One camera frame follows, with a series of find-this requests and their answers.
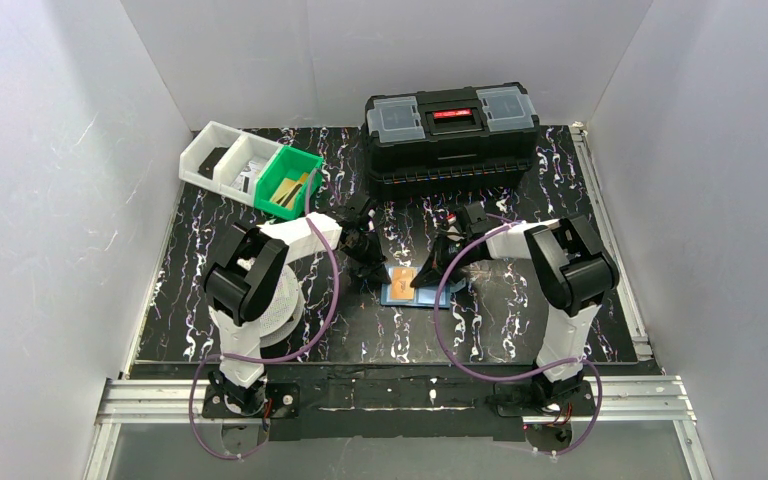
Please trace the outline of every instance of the toolbox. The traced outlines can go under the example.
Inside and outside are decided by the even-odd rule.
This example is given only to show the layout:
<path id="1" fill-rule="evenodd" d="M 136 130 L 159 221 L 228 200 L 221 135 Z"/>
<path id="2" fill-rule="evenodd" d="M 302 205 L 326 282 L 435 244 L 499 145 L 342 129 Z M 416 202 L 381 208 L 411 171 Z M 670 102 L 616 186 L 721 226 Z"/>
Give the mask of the toolbox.
<path id="1" fill-rule="evenodd" d="M 374 96 L 361 129 L 369 195 L 514 187 L 534 163 L 539 132 L 519 82 Z"/>

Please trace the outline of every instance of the enclosure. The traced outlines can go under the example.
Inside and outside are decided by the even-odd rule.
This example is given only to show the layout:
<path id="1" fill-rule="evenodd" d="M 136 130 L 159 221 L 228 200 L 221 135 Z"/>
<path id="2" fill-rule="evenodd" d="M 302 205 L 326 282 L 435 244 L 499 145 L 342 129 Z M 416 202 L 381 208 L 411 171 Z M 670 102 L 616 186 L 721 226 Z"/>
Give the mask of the enclosure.
<path id="1" fill-rule="evenodd" d="M 604 380 L 593 435 L 553 462 L 439 412 L 364 430 L 320 409 L 300 415 L 299 439 L 278 428 L 244 462 L 205 454 L 187 425 L 195 363 L 219 352 L 203 266 L 234 222 L 272 218 L 247 205 L 247 172 L 295 147 L 324 159 L 316 205 L 342 204 L 365 188 L 371 96 L 506 82 L 540 118 L 534 167 L 515 188 L 383 202 L 381 247 L 420 266 L 435 219 L 470 201 L 526 221 L 586 216 L 622 277 L 585 349 Z M 203 180 L 180 158 L 209 122 L 233 127 L 201 137 L 229 148 L 225 195 L 179 179 Z M 302 326 L 264 356 L 318 330 L 324 258 L 293 264 L 312 272 Z M 469 275 L 445 342 L 488 372 L 527 369 L 548 311 L 534 269 Z M 320 377 L 405 392 L 411 368 L 460 378 L 427 310 L 347 285 L 324 341 L 270 376 L 308 382 L 303 398 Z M 570 416 L 579 435 L 590 416 Z M 232 452 L 260 425 L 199 422 Z M 417 472 L 768 477 L 768 2 L 0 1 L 0 478 Z"/>

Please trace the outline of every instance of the marbled tabletop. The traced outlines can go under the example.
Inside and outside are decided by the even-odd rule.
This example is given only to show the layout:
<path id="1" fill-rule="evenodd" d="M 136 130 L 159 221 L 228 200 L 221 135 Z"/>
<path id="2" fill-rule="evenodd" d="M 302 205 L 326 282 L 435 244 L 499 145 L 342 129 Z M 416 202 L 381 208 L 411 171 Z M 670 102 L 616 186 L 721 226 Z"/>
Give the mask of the marbled tabletop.
<path id="1" fill-rule="evenodd" d="M 344 203 L 363 191 L 363 153 L 357 128 L 259 129 L 253 133 L 322 156 L 325 180 L 316 207 Z M 488 213 L 510 219 L 547 220 L 585 214 L 596 227 L 584 177 L 567 127 L 544 127 L 537 161 L 516 189 L 488 188 L 412 198 L 406 206 L 384 202 L 375 226 L 392 265 L 422 265 L 448 210 L 472 201 Z M 210 321 L 202 274 L 212 245 L 234 222 L 255 225 L 273 217 L 186 184 L 155 280 L 137 362 L 195 362 L 219 352 L 219 333 Z M 331 301 L 331 267 L 318 254 L 291 265 L 299 275 L 307 306 L 285 341 L 263 350 L 266 357 L 295 351 L 313 337 Z M 333 363 L 446 363 L 434 334 L 431 311 L 381 307 L 380 287 L 353 279 L 340 262 L 341 292 L 331 330 L 301 361 Z M 546 328 L 548 304 L 531 263 L 479 262 L 467 268 L 470 282 L 443 311 L 446 342 L 462 361 L 530 364 Z M 636 362 L 631 336 L 616 293 L 593 322 L 586 351 L 598 362 Z"/>

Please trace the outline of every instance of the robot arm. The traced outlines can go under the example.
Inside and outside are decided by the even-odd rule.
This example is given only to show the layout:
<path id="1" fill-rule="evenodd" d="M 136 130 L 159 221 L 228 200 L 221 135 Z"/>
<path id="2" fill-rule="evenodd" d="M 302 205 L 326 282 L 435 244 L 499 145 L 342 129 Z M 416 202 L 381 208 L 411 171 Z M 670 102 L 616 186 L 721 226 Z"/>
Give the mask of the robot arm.
<path id="1" fill-rule="evenodd" d="M 361 265 L 355 272 L 358 276 L 389 282 L 381 245 L 371 228 L 371 212 L 371 200 L 356 196 L 334 213 L 336 219 L 311 213 L 248 229 L 235 224 L 211 252 L 203 281 L 222 352 L 259 359 L 264 325 L 273 328 L 273 334 L 289 335 L 298 323 L 305 299 L 286 265 L 326 248 L 308 220 L 325 237 L 329 249 L 342 250 Z M 223 358 L 219 372 L 211 372 L 209 378 L 226 402 L 244 415 L 253 415 L 263 404 L 263 373 L 261 363 Z"/>
<path id="2" fill-rule="evenodd" d="M 458 252 L 493 230 L 478 203 L 459 209 L 449 217 L 449 224 L 449 230 L 435 240 L 431 255 L 412 286 L 438 283 Z M 617 266 L 587 219 L 576 215 L 516 224 L 470 251 L 457 267 L 497 258 L 530 259 L 549 302 L 549 319 L 537 365 L 582 356 L 590 325 L 605 293 L 619 283 Z M 545 397 L 556 397 L 575 388 L 581 382 L 581 368 L 580 363 L 571 363 L 547 370 L 540 379 Z"/>

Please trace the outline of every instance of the white panel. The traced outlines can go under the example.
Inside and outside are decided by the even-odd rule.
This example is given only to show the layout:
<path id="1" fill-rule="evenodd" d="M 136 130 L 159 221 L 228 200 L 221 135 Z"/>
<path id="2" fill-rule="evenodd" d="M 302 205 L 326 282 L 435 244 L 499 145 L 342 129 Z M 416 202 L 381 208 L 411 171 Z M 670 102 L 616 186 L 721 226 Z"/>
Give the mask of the white panel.
<path id="1" fill-rule="evenodd" d="M 650 3 L 311 1 L 319 118 L 359 125 L 372 95 L 519 81 L 543 124 L 585 121 Z"/>
<path id="2" fill-rule="evenodd" d="M 79 478 L 191 139 L 118 1 L 0 1 L 0 478 Z"/>
<path id="3" fill-rule="evenodd" d="M 651 0 L 123 0 L 190 128 L 356 126 L 372 95 L 520 81 L 587 120 Z"/>
<path id="4" fill-rule="evenodd" d="M 122 4 L 192 130 L 316 122 L 304 0 Z"/>
<path id="5" fill-rule="evenodd" d="M 656 0 L 590 124 L 655 355 L 717 478 L 768 478 L 767 3 Z"/>

